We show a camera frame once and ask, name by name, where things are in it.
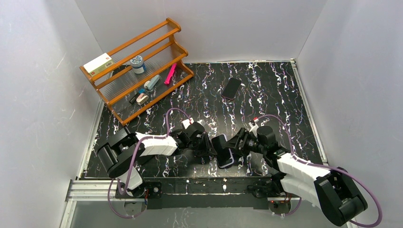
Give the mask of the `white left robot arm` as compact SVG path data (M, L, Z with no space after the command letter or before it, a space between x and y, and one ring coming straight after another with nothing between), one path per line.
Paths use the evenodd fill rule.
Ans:
M195 156L214 156L216 151L203 121L186 119L180 129L168 135L150 135L121 130L102 143L96 155L111 179L117 179L121 193L131 194L143 184L134 163L146 163L156 155L175 156L191 151Z

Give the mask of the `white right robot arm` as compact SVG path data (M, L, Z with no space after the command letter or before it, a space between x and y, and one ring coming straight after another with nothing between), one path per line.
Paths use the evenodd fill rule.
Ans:
M277 170L272 177L275 190L308 200L336 226L344 225L368 208L345 170L329 170L296 160L290 150L280 146L269 126L258 127L254 133L241 128L223 147L242 157L251 152L262 154L266 164Z

